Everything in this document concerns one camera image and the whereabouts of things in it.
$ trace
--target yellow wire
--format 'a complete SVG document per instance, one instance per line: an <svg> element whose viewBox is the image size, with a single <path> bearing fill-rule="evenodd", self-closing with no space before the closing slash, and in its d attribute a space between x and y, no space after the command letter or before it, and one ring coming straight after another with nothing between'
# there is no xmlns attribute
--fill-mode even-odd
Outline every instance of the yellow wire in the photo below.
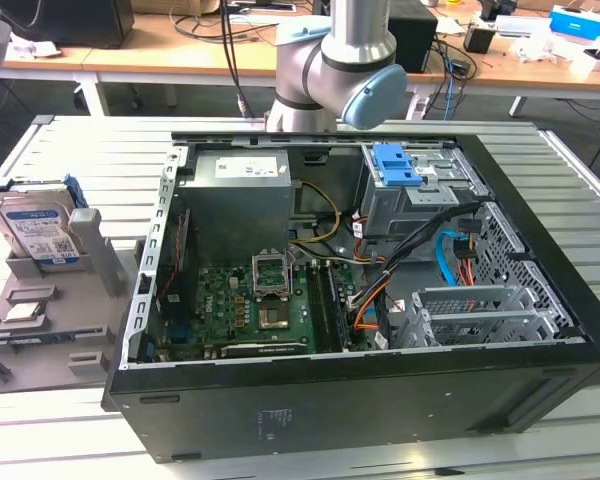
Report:
<svg viewBox="0 0 600 480"><path fill-rule="evenodd" d="M309 183L309 182L305 182L305 181L303 181L302 184L308 185L309 187L313 188L318 193L320 193L320 195L322 195L322 197L327 202L329 202L329 204L331 205L331 208L333 208L333 213L336 215L336 222L333 224L333 228L331 229L331 231L328 233L325 233L324 235L320 235L319 237L313 237L313 238L292 240L290 243L316 243L316 242L321 242L322 240L326 240L327 238L331 238L333 235L335 235L337 233L338 229L340 228L340 212L338 211L338 207L336 206L335 202L333 200L331 200L331 197L329 197L329 195L327 195L324 192L324 190L322 190L321 188L318 188L313 183Z"/></svg>

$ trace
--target blue box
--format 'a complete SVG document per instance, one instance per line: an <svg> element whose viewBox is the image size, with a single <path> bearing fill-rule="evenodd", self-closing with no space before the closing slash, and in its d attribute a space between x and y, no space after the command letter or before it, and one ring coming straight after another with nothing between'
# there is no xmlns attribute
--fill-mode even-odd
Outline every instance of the blue box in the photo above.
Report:
<svg viewBox="0 0 600 480"><path fill-rule="evenodd" d="M551 30L595 40L600 36L600 14L578 8L553 7L549 14Z"/></svg>

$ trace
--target sticker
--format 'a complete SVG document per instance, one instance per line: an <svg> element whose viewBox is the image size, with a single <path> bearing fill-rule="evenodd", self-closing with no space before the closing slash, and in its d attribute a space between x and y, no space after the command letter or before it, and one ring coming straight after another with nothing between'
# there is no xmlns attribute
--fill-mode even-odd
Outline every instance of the sticker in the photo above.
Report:
<svg viewBox="0 0 600 480"><path fill-rule="evenodd" d="M353 222L353 236L356 238L362 238L362 223Z"/></svg>
<svg viewBox="0 0 600 480"><path fill-rule="evenodd" d="M224 157L216 160L216 178L277 176L276 157Z"/></svg>
<svg viewBox="0 0 600 480"><path fill-rule="evenodd" d="M407 304L403 299L396 300L396 303L393 304L393 307L389 309L389 313L404 313L407 311Z"/></svg>
<svg viewBox="0 0 600 480"><path fill-rule="evenodd" d="M387 347L389 347L389 342L380 332L376 332L374 340L376 341L376 345L378 345L382 350L386 350Z"/></svg>
<svg viewBox="0 0 600 480"><path fill-rule="evenodd" d="M257 413L256 423L258 428L258 440L271 442L280 440L291 427L293 421L293 410L283 408L281 410L262 410Z"/></svg>
<svg viewBox="0 0 600 480"><path fill-rule="evenodd" d="M62 230L62 218L55 210L8 212L6 216L13 233L34 260L74 263L80 256L71 237Z"/></svg>
<svg viewBox="0 0 600 480"><path fill-rule="evenodd" d="M436 169L433 167L416 167L416 168L414 168L414 170L421 177L424 177L427 175L437 175Z"/></svg>

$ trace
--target aluminum workbench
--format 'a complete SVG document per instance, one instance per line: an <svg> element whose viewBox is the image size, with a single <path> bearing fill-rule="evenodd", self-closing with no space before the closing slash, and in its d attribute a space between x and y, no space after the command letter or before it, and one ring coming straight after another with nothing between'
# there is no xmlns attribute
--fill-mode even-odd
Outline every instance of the aluminum workbench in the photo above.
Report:
<svg viewBox="0 0 600 480"><path fill-rule="evenodd" d="M550 132L530 123L412 122L405 133L478 134L600 298L600 183ZM173 131L261 131L243 120L38 118L0 175L75 175L118 249L146 235ZM396 127L387 124L380 127ZM0 291L9 269L0 235ZM0 478L280 479L600 478L600 386L523 434L157 465L102 388L0 396Z"/></svg>

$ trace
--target computer tower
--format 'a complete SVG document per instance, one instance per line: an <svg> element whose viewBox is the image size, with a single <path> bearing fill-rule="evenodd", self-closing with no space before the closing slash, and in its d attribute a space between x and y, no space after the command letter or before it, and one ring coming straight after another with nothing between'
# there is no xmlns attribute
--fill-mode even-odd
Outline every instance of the computer tower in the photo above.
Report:
<svg viewBox="0 0 600 480"><path fill-rule="evenodd" d="M119 48L133 27L130 0L0 0L2 19L27 40Z"/></svg>

